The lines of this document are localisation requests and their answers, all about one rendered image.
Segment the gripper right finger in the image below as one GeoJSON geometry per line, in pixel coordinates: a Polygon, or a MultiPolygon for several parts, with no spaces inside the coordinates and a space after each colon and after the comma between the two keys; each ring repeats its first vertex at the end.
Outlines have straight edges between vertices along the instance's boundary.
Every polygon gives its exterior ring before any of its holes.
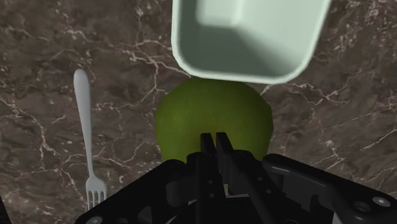
{"type": "Polygon", "coordinates": [[[291,158],[262,160],[235,150],[216,134],[223,181],[233,195],[247,194],[264,224],[397,224],[397,200],[291,158]]]}

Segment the green round fruit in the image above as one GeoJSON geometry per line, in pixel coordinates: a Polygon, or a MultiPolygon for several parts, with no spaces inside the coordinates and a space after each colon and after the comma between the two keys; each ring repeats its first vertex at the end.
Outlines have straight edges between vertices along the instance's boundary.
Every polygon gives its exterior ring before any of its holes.
{"type": "Polygon", "coordinates": [[[235,149],[261,160],[274,130],[272,110],[252,87],[236,81],[190,78],[160,101],[155,137],[163,160],[186,160],[200,150],[200,135],[225,132],[235,149]]]}

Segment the pale green square container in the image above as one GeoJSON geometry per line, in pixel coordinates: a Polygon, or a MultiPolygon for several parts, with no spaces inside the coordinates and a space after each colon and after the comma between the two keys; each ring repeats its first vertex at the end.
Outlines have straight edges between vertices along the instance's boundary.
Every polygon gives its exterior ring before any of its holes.
{"type": "Polygon", "coordinates": [[[280,84],[314,54],[332,0],[172,0],[173,56],[192,76],[280,84]]]}

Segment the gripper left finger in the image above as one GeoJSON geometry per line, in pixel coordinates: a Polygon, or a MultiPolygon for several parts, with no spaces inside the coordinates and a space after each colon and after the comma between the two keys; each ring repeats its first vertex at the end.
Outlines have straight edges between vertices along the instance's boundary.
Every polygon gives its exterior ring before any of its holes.
{"type": "Polygon", "coordinates": [[[167,160],[74,224],[220,224],[224,189],[209,133],[187,161],[167,160]]]}

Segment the silver fork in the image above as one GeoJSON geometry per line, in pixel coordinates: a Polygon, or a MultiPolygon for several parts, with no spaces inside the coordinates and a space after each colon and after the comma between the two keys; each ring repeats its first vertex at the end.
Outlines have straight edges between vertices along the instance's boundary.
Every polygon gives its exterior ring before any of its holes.
{"type": "Polygon", "coordinates": [[[74,93],[80,116],[81,130],[87,157],[88,179],[85,187],[87,193],[87,209],[90,210],[107,198],[107,186],[94,172],[92,161],[92,112],[90,82],[83,69],[74,72],[74,93]]]}

